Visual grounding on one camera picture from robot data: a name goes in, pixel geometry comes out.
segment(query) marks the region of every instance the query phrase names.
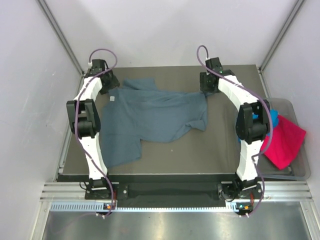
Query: pink cloth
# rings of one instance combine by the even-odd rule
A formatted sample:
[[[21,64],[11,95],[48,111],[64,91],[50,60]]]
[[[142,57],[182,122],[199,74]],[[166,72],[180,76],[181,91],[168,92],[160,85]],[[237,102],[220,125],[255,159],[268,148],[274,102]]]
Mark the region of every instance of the pink cloth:
[[[306,131],[283,116],[279,115],[278,118],[279,124],[273,129],[271,145],[264,154],[278,169],[282,170],[296,158]],[[269,137],[266,136],[261,150],[266,147],[268,140]]]

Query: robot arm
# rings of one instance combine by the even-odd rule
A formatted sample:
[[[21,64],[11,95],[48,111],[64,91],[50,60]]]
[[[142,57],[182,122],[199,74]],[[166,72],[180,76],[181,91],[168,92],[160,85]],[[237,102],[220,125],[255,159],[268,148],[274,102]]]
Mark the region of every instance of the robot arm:
[[[230,70],[224,70],[218,57],[205,61],[207,68],[219,73],[232,82],[219,79],[211,73],[200,73],[200,90],[206,93],[224,93],[234,104],[238,111],[236,120],[236,133],[240,138],[241,152],[240,162],[233,182],[235,192],[241,192],[255,188],[258,184],[258,174],[252,156],[260,152],[263,141],[270,130],[268,115],[262,104],[256,97],[244,89],[238,87],[242,84]]]
[[[91,190],[107,188],[107,182],[104,175],[96,168],[97,166],[105,175],[108,174],[108,170],[103,161],[100,150],[99,131],[101,129],[101,123],[95,101],[98,93],[105,94],[110,89],[118,87],[120,84],[112,70],[92,79],[95,75],[104,72],[107,67],[108,66],[104,60],[92,60],[92,67],[84,77],[83,85],[79,94],[73,100],[66,103],[69,125],[72,133],[74,134],[76,103],[79,100],[78,136],[82,148],[86,152],[90,153],[92,157],[90,158],[85,155],[89,167],[89,187]],[[79,99],[80,93],[84,89],[85,91]]]
[[[236,76],[228,75],[227,78],[234,82],[236,85],[242,85],[238,81]],[[247,91],[237,87],[236,85],[222,79],[218,83],[218,89],[229,98],[238,112],[240,111],[240,108],[244,103],[258,103],[258,99],[256,97],[252,96]],[[246,142],[245,139],[240,140],[240,162],[236,174],[242,182],[254,180],[258,176],[254,162],[252,161],[252,156],[259,153],[260,148],[263,144],[263,139],[253,141],[252,143]],[[258,157],[255,157],[255,163],[258,164]]]

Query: gray bin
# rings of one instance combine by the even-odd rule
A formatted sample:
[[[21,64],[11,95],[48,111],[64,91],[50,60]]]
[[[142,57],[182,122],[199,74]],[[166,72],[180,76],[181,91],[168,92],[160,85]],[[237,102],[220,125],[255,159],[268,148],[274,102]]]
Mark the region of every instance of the gray bin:
[[[279,115],[298,125],[294,107],[289,100],[283,98],[269,98],[268,101],[270,102],[271,109],[277,110]],[[310,168],[304,143],[296,158],[292,161],[290,166],[284,170],[276,168],[266,156],[261,156],[259,158],[258,166],[265,178],[306,180],[310,177]]]

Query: gray-blue cloth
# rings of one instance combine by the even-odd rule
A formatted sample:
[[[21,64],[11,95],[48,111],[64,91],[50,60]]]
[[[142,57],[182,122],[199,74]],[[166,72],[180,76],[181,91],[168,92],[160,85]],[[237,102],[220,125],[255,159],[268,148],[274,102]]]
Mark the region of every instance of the gray-blue cloth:
[[[141,157],[141,140],[169,143],[191,128],[207,126],[207,101],[200,92],[158,90],[153,78],[125,79],[109,91],[102,110],[101,154],[107,167]]]

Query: purple cable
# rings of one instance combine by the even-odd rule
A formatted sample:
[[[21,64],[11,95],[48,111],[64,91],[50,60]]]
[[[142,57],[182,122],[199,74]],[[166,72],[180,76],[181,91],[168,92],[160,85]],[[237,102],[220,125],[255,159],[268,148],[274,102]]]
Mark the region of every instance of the purple cable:
[[[258,176],[260,176],[261,181],[262,181],[262,193],[261,193],[261,197],[260,197],[258,203],[256,204],[255,208],[252,210],[252,212],[250,212],[250,213],[248,214],[248,217],[249,217],[249,216],[251,216],[251,215],[258,209],[258,207],[260,206],[260,204],[261,204],[261,202],[262,202],[262,199],[264,198],[264,194],[265,194],[265,186],[266,186],[266,185],[265,185],[265,179],[264,179],[264,177],[262,176],[262,174],[261,174],[261,172],[260,172],[260,170],[259,170],[259,168],[258,168],[258,166],[257,166],[257,164],[256,164],[255,157],[259,157],[259,156],[261,156],[262,154],[264,154],[264,153],[267,151],[267,149],[269,148],[270,144],[271,144],[272,136],[273,136],[272,118],[271,118],[271,115],[270,115],[270,111],[269,111],[269,109],[268,109],[268,106],[266,105],[265,101],[264,101],[258,94],[256,94],[256,93],[253,92],[252,90],[250,90],[250,89],[248,89],[248,88],[246,88],[246,87],[244,87],[244,86],[242,86],[242,85],[237,85],[237,84],[235,84],[233,81],[227,79],[226,77],[222,76],[221,74],[219,74],[219,73],[211,70],[210,68],[208,68],[208,67],[201,61],[201,59],[200,59],[200,57],[199,57],[199,50],[200,50],[201,48],[204,48],[204,49],[205,49],[206,58],[207,58],[207,59],[209,58],[209,52],[208,52],[207,47],[206,47],[205,45],[200,45],[200,46],[197,48],[197,50],[196,50],[196,57],[197,57],[199,63],[200,63],[208,72],[210,72],[210,73],[218,76],[219,78],[227,81],[228,83],[231,83],[231,84],[237,86],[237,87],[240,88],[240,89],[243,89],[243,90],[247,91],[247,92],[250,93],[252,96],[256,97],[256,98],[259,100],[259,102],[262,104],[262,106],[263,106],[263,108],[265,109],[266,114],[267,114],[267,116],[268,116],[269,125],[270,125],[270,136],[269,136],[269,140],[268,140],[268,142],[267,142],[267,145],[265,146],[265,148],[264,148],[262,151],[260,151],[258,154],[255,154],[255,155],[253,155],[253,156],[251,157],[251,158],[252,158],[252,161],[253,161],[253,164],[254,164],[254,167],[255,167],[255,170],[256,170],[256,173],[257,173]]]

